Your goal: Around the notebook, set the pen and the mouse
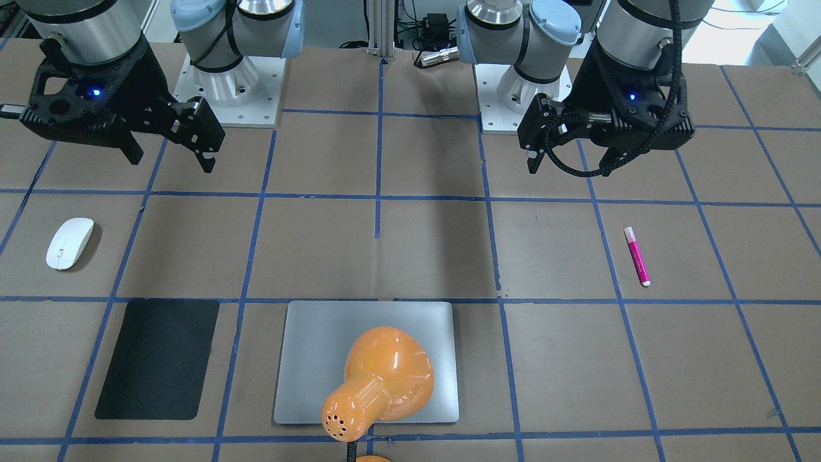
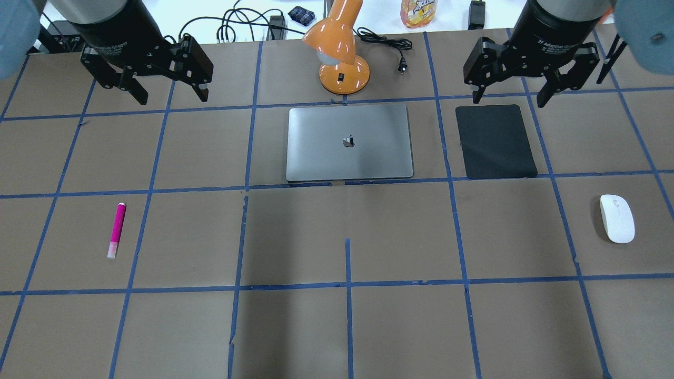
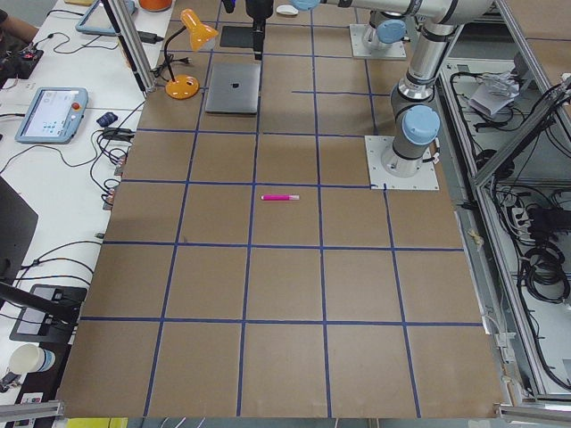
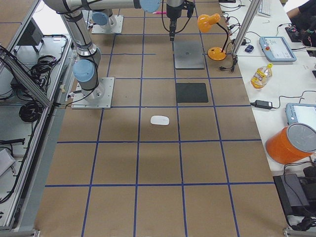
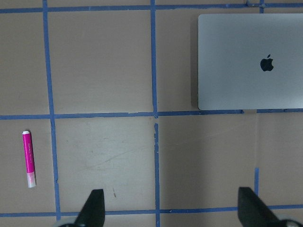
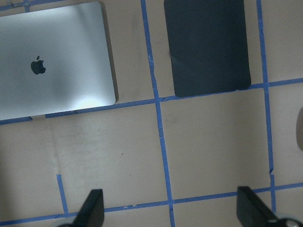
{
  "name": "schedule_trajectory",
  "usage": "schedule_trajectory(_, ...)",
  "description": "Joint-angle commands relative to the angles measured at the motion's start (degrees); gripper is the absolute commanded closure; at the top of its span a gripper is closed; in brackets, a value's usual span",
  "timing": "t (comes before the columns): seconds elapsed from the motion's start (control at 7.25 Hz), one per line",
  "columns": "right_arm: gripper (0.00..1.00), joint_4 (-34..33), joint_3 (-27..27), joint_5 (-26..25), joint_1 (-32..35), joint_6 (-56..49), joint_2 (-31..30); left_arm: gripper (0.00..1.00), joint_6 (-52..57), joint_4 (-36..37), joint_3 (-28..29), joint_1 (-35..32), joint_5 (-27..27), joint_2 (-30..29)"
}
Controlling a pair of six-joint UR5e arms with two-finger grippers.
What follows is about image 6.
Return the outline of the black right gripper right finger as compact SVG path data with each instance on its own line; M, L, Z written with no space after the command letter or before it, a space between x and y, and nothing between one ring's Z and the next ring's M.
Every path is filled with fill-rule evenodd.
M237 188L237 218L243 227L301 227L293 218L279 218L248 186Z

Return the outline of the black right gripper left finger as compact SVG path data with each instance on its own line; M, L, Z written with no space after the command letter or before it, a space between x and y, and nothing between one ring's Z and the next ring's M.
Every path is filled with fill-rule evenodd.
M101 227L104 224L104 219L103 190L93 189L73 222L60 224L59 227Z

